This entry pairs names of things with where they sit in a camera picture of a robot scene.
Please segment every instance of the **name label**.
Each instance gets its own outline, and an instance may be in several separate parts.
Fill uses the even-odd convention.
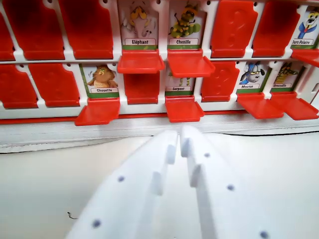
[[[118,88],[92,88],[91,93],[111,93],[118,92]]]
[[[166,91],[191,91],[190,86],[167,86]]]
[[[239,89],[258,89],[259,84],[247,84],[247,85],[239,85]]]
[[[291,83],[274,84],[273,88],[290,88]]]
[[[169,45],[198,45],[198,38],[176,39],[171,38]]]
[[[125,38],[125,45],[156,45],[154,38]]]
[[[313,39],[293,39],[292,45],[312,46],[313,42]]]

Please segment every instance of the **sheep card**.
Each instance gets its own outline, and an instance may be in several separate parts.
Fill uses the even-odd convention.
[[[237,93],[262,92],[270,72],[268,62],[247,62],[237,87]]]
[[[168,49],[198,49],[201,47],[206,13],[200,1],[170,1]]]
[[[281,66],[271,92],[293,91],[305,67],[300,61],[284,62]]]
[[[122,48],[155,50],[159,44],[159,14],[150,0],[119,0]]]
[[[88,97],[119,97],[117,73],[107,64],[80,64],[80,71]]]
[[[318,45],[319,7],[309,6],[303,16],[303,22],[298,26],[298,37],[293,39],[292,49],[313,49]]]
[[[166,75],[167,75],[166,83],[165,83],[166,96],[193,95],[194,86],[195,86],[195,78],[192,78],[192,77],[176,78],[173,76],[169,67],[167,67]]]

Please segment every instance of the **red flap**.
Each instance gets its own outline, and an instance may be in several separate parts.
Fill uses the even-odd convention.
[[[318,110],[304,101],[296,98],[296,92],[272,93],[271,102],[281,108],[294,120],[313,120],[318,119]]]
[[[171,123],[197,122],[205,115],[194,96],[166,96],[165,106]]]
[[[0,65],[0,101],[7,109],[37,108],[37,98],[28,74],[15,65]]]
[[[160,72],[155,74],[124,74],[128,104],[157,104],[160,93]]]
[[[118,72],[124,74],[157,73],[164,67],[159,50],[123,50]]]
[[[243,57],[257,16],[253,1],[221,0],[211,37],[211,57]]]
[[[199,50],[168,50],[167,57],[171,72],[177,78],[209,77],[214,65]]]
[[[293,49],[291,57],[319,67],[319,49]]]
[[[47,107],[80,106],[73,72],[61,63],[29,64],[29,70]]]
[[[293,1],[266,2],[253,41],[254,57],[284,54],[300,18],[297,8]]]
[[[0,61],[14,61],[13,42],[1,13],[0,13],[0,32],[1,32]]]
[[[120,99],[89,99],[75,120],[76,126],[108,124],[119,117]]]
[[[238,94],[237,102],[256,119],[284,116],[284,111],[277,108],[271,100],[264,99],[264,94]]]
[[[205,77],[201,85],[202,102],[229,101],[233,93],[239,69],[234,61],[214,62],[216,70]]]
[[[4,0],[2,3],[26,59],[64,59],[55,10],[44,6],[41,0]]]
[[[99,0],[59,0],[66,33],[76,59],[112,59],[109,10]]]

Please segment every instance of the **white table surface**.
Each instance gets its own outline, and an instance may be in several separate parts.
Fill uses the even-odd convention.
[[[319,133],[206,134],[289,239],[318,239]],[[104,179],[150,136],[0,154],[0,238],[61,239]],[[199,239],[195,190],[179,155],[157,212],[157,239]]]

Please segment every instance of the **cartoon owl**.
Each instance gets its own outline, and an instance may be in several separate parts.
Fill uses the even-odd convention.
[[[114,81],[115,75],[107,65],[98,66],[93,73],[93,79],[87,83],[88,86],[95,88],[113,88],[119,85]]]

